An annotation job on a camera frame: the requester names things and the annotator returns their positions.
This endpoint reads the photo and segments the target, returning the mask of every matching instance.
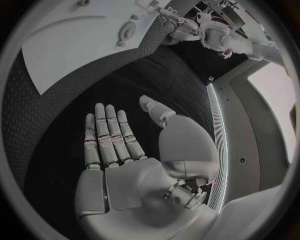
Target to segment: perforated surface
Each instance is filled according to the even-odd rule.
[[[184,15],[198,1],[173,0],[169,5]],[[7,81],[2,111],[5,150],[21,188],[32,153],[57,115],[80,93],[114,70],[155,51],[172,29],[158,17],[139,48],[91,62],[64,77],[42,96],[38,94],[19,54]]]

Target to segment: white panel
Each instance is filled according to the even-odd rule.
[[[27,70],[40,94],[94,60],[138,48],[158,15],[145,11],[135,0],[90,0],[84,7],[77,2],[62,1],[22,46]],[[159,2],[165,7],[169,0]],[[132,14],[141,16],[133,20],[136,33],[125,47],[118,47],[119,30]]]
[[[271,108],[284,139],[288,161],[291,162],[296,148],[296,135],[290,111],[297,100],[292,79],[282,66],[275,63],[269,63],[248,79]]]

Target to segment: dark floor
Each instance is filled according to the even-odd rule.
[[[175,50],[185,52],[180,46]],[[192,56],[191,50],[187,49],[186,56]],[[35,150],[24,189],[33,207],[67,238],[86,239],[75,218],[74,194],[85,167],[85,116],[94,112],[98,102],[113,104],[116,110],[127,112],[128,122],[149,157],[159,159],[161,129],[140,109],[139,97],[143,94],[166,104],[178,114],[191,117],[214,137],[204,82],[210,75],[219,74],[215,66],[226,63],[218,58],[218,64],[199,58],[196,70],[203,69],[200,79],[170,48],[161,47],[151,56],[119,69],[86,90],[52,123]]]

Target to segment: black mesh fabric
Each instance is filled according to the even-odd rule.
[[[173,0],[169,6],[185,15],[198,1]],[[33,151],[58,114],[84,90],[116,69],[153,53],[172,31],[158,17],[139,48],[119,52],[78,68],[43,95],[35,89],[20,53],[11,69],[3,100],[2,130],[6,155],[21,189]]]

